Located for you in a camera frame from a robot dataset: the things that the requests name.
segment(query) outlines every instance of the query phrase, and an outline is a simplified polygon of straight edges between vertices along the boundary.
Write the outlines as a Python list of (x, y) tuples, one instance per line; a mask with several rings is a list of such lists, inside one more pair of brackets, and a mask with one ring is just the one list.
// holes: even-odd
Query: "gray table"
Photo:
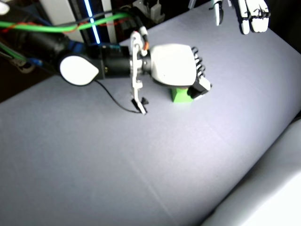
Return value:
[[(214, 87), (173, 104), (144, 79), (147, 116), (96, 83), (53, 77), (0, 104), (0, 225), (197, 225), (301, 109), (301, 56), (272, 31), (243, 36), (209, 5), (150, 31), (197, 46)], [(129, 79), (104, 81), (132, 107)]]

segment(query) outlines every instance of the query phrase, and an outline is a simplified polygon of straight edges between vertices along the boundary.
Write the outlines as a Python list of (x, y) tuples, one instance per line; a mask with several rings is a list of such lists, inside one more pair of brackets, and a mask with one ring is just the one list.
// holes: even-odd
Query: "white circular joint cover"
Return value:
[(9, 5), (0, 1), (0, 15), (5, 15), (9, 12)]
[(60, 72), (67, 82), (84, 86), (92, 82), (99, 70), (83, 57), (67, 56), (61, 61)]

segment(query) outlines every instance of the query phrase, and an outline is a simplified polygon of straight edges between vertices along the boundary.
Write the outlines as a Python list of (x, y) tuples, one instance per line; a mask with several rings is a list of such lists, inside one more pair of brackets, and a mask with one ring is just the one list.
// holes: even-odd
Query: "led light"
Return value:
[[(92, 10), (91, 10), (91, 7), (90, 7), (89, 0), (84, 0), (84, 1), (85, 1), (86, 9), (87, 9), (87, 12), (88, 12), (88, 16), (92, 17), (93, 14), (92, 14)], [(97, 29), (96, 29), (95, 25), (92, 26), (92, 30), (93, 30), (93, 33), (94, 33), (94, 36), (95, 36), (96, 43), (100, 44), (100, 38), (99, 38), (99, 35), (98, 35), (98, 32), (97, 32)]]

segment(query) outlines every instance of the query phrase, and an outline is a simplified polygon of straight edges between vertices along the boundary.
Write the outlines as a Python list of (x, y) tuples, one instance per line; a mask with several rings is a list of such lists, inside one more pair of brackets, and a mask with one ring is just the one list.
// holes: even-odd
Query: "robotic hand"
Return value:
[(115, 44), (87, 46), (60, 32), (29, 31), (28, 24), (34, 28), (49, 26), (43, 20), (0, 1), (0, 26), (9, 24), (10, 28), (2, 30), (0, 38), (6, 43), (0, 41), (0, 50), (22, 54), (31, 63), (59, 73), (76, 86), (88, 85), (98, 79), (130, 76), (132, 103), (142, 114), (147, 113), (145, 105), (148, 104), (145, 98), (139, 98), (139, 90), (143, 87), (139, 80), (142, 74), (150, 74), (156, 83), (167, 87), (188, 88), (187, 94), (192, 99), (211, 90), (196, 48), (166, 44), (148, 49), (147, 30), (141, 21), (136, 23), (139, 32), (132, 33), (130, 49)]
[[(223, 19), (223, 0), (211, 0), (214, 9), (216, 25), (219, 26)], [(266, 32), (269, 25), (270, 12), (264, 0), (228, 0), (229, 6), (232, 4), (239, 8), (238, 19), (243, 34), (250, 32)]]

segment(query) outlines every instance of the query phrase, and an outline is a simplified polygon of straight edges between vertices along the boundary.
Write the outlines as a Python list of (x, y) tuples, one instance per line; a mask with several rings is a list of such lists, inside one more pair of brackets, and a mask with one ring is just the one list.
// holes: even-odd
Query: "green cable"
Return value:
[(0, 48), (2, 48), (4, 51), (6, 51), (8, 54), (10, 54), (15, 59), (26, 60), (25, 57), (23, 57), (23, 56), (15, 53), (14, 51), (11, 51), (9, 48), (7, 48), (6, 46), (2, 45), (1, 43), (0, 43)]
[[(106, 22), (112, 21), (112, 20), (117, 20), (121, 18), (128, 17), (128, 14), (126, 13), (119, 13), (113, 16), (109, 16), (100, 20), (96, 20), (94, 23), (88, 23), (88, 24), (83, 24), (81, 25), (78, 30), (85, 30), (93, 25), (100, 25), (104, 24)], [(0, 21), (0, 27), (5, 27), (8, 28), (10, 26), (13, 26), (15, 23), (10, 23), (10, 22), (4, 22)], [(53, 33), (58, 33), (58, 32), (71, 32), (74, 29), (76, 29), (78, 26), (66, 26), (66, 27), (53, 27), (53, 26), (38, 26), (38, 25), (16, 25), (14, 29), (19, 29), (19, 30), (25, 30), (25, 31), (32, 31), (32, 32), (53, 32)]]

